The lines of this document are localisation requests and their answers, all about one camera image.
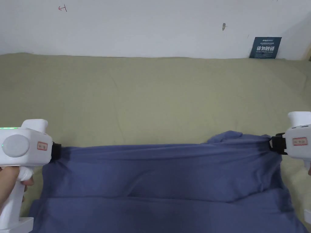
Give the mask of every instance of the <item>red label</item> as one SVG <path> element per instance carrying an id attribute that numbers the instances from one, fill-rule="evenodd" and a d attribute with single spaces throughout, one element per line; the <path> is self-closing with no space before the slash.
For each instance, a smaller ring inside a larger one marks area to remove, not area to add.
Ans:
<path id="1" fill-rule="evenodd" d="M 44 142 L 38 142 L 37 145 L 38 150 L 48 150 L 48 144 Z"/>
<path id="2" fill-rule="evenodd" d="M 307 138 L 293 138 L 293 145 L 294 146 L 306 146 L 308 145 Z"/>

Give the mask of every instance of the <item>poster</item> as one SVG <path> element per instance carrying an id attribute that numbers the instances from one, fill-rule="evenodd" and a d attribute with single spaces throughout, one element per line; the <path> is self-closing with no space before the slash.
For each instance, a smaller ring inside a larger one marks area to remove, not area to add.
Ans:
<path id="1" fill-rule="evenodd" d="M 255 37 L 249 58 L 275 59 L 282 37 Z"/>

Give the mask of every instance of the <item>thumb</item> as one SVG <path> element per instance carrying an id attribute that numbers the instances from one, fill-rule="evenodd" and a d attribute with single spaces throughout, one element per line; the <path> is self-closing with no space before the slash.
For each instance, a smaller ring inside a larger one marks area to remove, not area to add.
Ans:
<path id="1" fill-rule="evenodd" d="M 19 167 L 5 167 L 0 171 L 0 208 L 12 192 L 18 174 Z"/>

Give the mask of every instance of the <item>finger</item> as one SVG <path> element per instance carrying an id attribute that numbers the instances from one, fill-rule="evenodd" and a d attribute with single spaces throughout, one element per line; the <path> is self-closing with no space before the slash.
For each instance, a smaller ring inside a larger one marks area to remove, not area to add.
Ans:
<path id="1" fill-rule="evenodd" d="M 34 179 L 31 177 L 29 180 L 25 180 L 21 182 L 23 185 L 32 186 L 34 185 Z"/>
<path id="2" fill-rule="evenodd" d="M 6 167 L 0 171 L 0 207 L 7 200 L 12 192 L 17 177 L 19 174 L 19 167 Z"/>

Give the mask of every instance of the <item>bed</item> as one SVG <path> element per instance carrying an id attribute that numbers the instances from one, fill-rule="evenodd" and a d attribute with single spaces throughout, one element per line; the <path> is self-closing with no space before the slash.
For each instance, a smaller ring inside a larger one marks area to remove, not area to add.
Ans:
<path id="1" fill-rule="evenodd" d="M 48 120 L 63 146 L 201 143 L 234 130 L 274 135 L 291 111 L 311 110 L 308 61 L 0 56 L 3 126 Z M 303 162 L 283 157 L 282 177 L 298 217 L 311 208 Z M 35 172 L 23 204 L 40 196 Z"/>

